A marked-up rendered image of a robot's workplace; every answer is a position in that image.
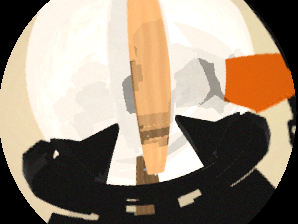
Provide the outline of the wooden post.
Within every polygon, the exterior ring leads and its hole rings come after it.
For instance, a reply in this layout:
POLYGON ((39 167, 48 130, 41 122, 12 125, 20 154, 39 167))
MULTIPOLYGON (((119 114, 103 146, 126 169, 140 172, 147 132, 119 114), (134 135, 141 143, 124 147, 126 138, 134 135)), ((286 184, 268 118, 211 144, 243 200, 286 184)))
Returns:
MULTIPOLYGON (((158 173, 156 176, 154 176, 154 173, 148 175, 148 172, 146 172, 145 160, 142 159, 142 156, 136 156, 136 164, 136 185, 160 183, 158 173)), ((156 214, 156 209, 154 209, 154 205, 137 205, 136 216, 141 216, 141 214, 156 214)))

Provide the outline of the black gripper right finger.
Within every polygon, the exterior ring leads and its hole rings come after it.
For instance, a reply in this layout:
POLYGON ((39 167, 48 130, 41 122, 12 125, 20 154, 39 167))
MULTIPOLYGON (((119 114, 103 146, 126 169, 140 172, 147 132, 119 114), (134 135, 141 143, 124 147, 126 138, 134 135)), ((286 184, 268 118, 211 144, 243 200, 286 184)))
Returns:
POLYGON ((225 136, 227 128, 231 123, 239 120, 239 112, 223 116, 220 120, 210 121, 201 120, 197 117, 186 117, 176 115, 176 124, 184 137, 189 141, 190 147, 196 152, 202 165, 213 161, 213 155, 216 149, 220 147, 221 140, 225 136))

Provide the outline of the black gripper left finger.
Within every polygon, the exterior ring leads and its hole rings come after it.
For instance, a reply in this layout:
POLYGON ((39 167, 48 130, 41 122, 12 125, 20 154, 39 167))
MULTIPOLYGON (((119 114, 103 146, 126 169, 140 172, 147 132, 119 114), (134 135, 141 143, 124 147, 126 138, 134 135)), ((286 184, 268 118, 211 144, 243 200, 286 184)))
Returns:
POLYGON ((114 145, 117 143, 118 124, 114 123, 84 140, 55 139, 51 137, 53 147, 60 155, 74 157, 86 172, 98 179, 98 183, 108 183, 110 161, 112 161, 114 145))

